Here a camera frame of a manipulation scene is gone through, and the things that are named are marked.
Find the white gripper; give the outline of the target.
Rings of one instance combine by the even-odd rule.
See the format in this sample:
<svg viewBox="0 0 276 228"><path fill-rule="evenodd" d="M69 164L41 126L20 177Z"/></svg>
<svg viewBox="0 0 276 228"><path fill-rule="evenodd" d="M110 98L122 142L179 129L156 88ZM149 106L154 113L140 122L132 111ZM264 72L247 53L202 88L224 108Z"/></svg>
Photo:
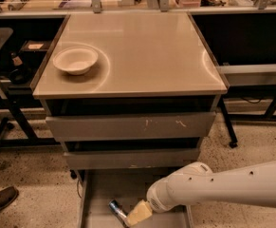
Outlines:
<svg viewBox="0 0 276 228"><path fill-rule="evenodd" d="M177 184L177 178L172 176L154 182L147 191L147 201L141 200L127 215L126 225L132 227L146 220L153 214L153 210L157 213L164 213L176 207L178 205L175 198Z"/></svg>

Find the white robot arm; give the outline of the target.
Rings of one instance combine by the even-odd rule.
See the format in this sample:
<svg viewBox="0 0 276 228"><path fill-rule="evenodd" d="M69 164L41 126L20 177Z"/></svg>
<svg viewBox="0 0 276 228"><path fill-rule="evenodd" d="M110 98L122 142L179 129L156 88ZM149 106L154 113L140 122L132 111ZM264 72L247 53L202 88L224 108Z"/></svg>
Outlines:
<svg viewBox="0 0 276 228"><path fill-rule="evenodd" d="M276 208L276 161L216 173L203 162L188 164L153 183L125 223L134 226L154 212L207 201Z"/></svg>

